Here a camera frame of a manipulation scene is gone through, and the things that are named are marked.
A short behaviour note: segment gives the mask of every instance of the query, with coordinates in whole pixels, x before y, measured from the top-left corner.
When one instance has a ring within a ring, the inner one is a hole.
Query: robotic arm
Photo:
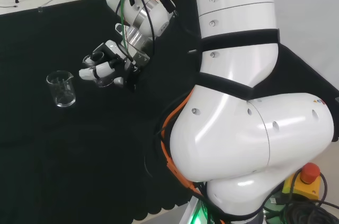
[[[118,2],[107,0],[114,11]],[[172,15],[157,1],[145,2],[155,35],[160,36]],[[203,46],[200,73],[218,80],[212,85],[228,79],[254,87],[267,78],[278,58],[274,0],[197,4]],[[141,0],[125,5],[126,21],[149,38]],[[196,85],[175,121],[170,150],[181,175],[206,182],[209,200],[221,211],[251,216],[278,184],[329,145],[333,133],[328,107],[316,96],[294,93],[244,100]]]

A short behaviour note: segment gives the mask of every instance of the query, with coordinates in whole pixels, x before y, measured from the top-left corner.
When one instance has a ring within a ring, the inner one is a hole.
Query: black cable
[[[144,0],[141,0],[141,2],[142,2],[142,4],[144,5],[145,11],[146,11],[146,14],[147,14],[147,17],[148,17],[149,25],[150,25],[150,30],[152,31],[152,41],[153,41],[153,55],[152,55],[152,58],[154,58],[154,55],[155,55],[155,35],[154,35],[154,28],[153,28],[152,20],[150,19],[150,15],[149,15],[148,9],[147,9],[147,7],[146,7],[145,1],[144,1]]]
[[[119,1],[118,5],[117,5],[117,9],[115,10],[115,15],[118,16],[118,11],[120,9],[121,6],[121,0]]]
[[[326,178],[322,173],[320,173],[320,176],[321,176],[323,183],[324,183],[324,194],[323,194],[323,197],[320,200],[318,206],[321,206],[321,204],[323,204],[323,202],[325,201],[326,196],[327,196],[327,181],[326,181]]]
[[[201,36],[199,34],[196,34],[195,32],[191,31],[190,29],[188,29],[179,19],[179,14],[177,13],[177,16],[176,16],[176,21],[179,25],[179,28],[184,31],[185,33],[187,33],[188,35],[194,37],[194,38],[198,38],[200,39]]]
[[[211,224],[211,212],[207,210],[207,224]]]
[[[324,183],[324,194],[321,200],[297,201],[292,199],[294,184],[300,172],[301,170],[298,170],[293,176],[289,201],[282,211],[273,211],[264,207],[264,209],[269,212],[266,215],[266,219],[268,220],[279,216],[280,220],[285,224],[338,224],[339,219],[337,217],[320,207],[322,204],[325,204],[339,209],[339,206],[325,202],[328,188],[326,178],[322,173],[320,176]]]

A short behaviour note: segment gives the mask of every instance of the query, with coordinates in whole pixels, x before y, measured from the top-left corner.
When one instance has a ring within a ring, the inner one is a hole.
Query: empty glass beaker
[[[46,78],[53,100],[59,107],[67,107],[75,103],[72,78],[73,75],[64,70],[52,72]]]

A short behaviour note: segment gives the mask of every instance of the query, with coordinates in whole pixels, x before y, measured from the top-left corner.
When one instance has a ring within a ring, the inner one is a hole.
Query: emergency stop button
[[[300,179],[306,183],[313,183],[320,175],[320,168],[314,163],[307,163],[301,170]]]

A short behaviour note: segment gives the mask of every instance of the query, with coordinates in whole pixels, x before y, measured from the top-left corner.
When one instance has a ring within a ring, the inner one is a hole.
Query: cable bundle
[[[266,215],[266,220],[274,217],[279,217],[283,224],[337,224],[339,219],[334,215],[321,208],[322,204],[339,209],[338,206],[325,202],[327,196],[327,182],[325,176],[321,173],[324,183],[324,195],[321,200],[304,200],[297,201],[292,199],[293,188],[298,174],[301,172],[299,169],[293,176],[291,183],[291,190],[289,193],[289,201],[286,203],[281,211],[273,211],[266,207],[264,209],[269,212]]]

